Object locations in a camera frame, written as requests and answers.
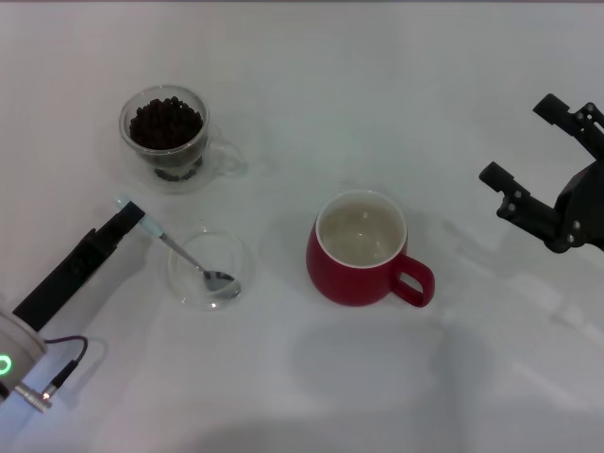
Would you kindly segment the double-walled glass cup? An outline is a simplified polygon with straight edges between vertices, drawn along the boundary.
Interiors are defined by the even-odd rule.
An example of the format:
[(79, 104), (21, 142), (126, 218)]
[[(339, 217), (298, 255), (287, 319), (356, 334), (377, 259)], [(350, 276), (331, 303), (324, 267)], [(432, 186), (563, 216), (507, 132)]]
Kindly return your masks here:
[[(201, 113), (204, 125), (188, 143), (170, 150), (141, 147), (130, 138), (130, 121), (136, 109), (153, 99), (178, 97)], [(126, 101), (119, 117), (120, 151), (133, 176), (163, 193), (193, 192), (217, 176), (239, 176), (246, 162), (233, 143), (222, 138), (210, 119), (205, 100), (196, 92), (177, 85), (158, 85)]]

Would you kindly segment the clear glass saucer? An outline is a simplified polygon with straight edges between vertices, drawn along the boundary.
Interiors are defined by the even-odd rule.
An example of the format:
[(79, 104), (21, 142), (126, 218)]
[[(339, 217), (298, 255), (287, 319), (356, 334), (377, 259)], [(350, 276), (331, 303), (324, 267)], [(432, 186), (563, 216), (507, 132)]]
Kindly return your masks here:
[(182, 233), (176, 242), (209, 271), (231, 276), (226, 286), (210, 289), (201, 272), (171, 250), (167, 281), (183, 305), (200, 310), (221, 310), (243, 298), (255, 275), (251, 251), (238, 237), (220, 229), (202, 226)]

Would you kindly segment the dark coffee beans pile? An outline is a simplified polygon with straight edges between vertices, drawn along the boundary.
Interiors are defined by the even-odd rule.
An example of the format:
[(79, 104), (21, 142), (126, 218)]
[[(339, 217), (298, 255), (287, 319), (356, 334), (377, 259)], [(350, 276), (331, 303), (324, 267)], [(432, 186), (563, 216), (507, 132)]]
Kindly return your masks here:
[(130, 138), (151, 150), (170, 150), (190, 142), (202, 129), (201, 113), (178, 97), (153, 99), (137, 108), (130, 121)]

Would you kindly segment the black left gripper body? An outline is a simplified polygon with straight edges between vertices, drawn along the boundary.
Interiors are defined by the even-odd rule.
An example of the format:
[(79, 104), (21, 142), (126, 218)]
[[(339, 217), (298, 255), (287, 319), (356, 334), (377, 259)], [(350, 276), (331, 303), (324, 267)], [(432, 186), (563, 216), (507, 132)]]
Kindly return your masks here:
[(12, 313), (34, 331), (40, 331), (116, 248), (115, 235), (92, 229)]

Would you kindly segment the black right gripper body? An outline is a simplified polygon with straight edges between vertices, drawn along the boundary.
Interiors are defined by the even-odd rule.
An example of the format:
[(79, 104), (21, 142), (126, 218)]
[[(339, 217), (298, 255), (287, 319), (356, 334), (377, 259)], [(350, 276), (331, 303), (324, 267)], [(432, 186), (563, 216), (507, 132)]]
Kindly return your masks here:
[(550, 251), (589, 244), (604, 252), (604, 159), (574, 175), (547, 211), (551, 232), (544, 243)]

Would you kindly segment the red mug white inside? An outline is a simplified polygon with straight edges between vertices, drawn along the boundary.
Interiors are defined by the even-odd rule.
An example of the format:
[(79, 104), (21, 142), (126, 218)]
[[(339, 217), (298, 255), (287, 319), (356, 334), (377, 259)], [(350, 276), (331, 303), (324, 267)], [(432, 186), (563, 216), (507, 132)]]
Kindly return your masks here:
[(374, 304), (392, 293), (423, 308), (435, 293), (435, 276), (407, 254), (409, 230), (401, 209), (369, 190), (339, 193), (318, 212), (306, 265), (326, 298), (349, 307)]

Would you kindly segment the blue-handled metal spoon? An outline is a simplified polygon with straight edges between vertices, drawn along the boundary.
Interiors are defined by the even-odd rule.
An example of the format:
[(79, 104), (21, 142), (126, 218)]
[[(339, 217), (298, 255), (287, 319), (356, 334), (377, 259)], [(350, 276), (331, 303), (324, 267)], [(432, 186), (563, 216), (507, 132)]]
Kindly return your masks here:
[(196, 270), (197, 274), (203, 278), (204, 285), (210, 293), (216, 293), (223, 300), (234, 299), (240, 295), (242, 285), (239, 280), (224, 272), (207, 270), (169, 236), (158, 221), (150, 217), (146, 212), (143, 212), (143, 217), (138, 222), (138, 226), (150, 236), (159, 239), (175, 252), (177, 256), (188, 262)]

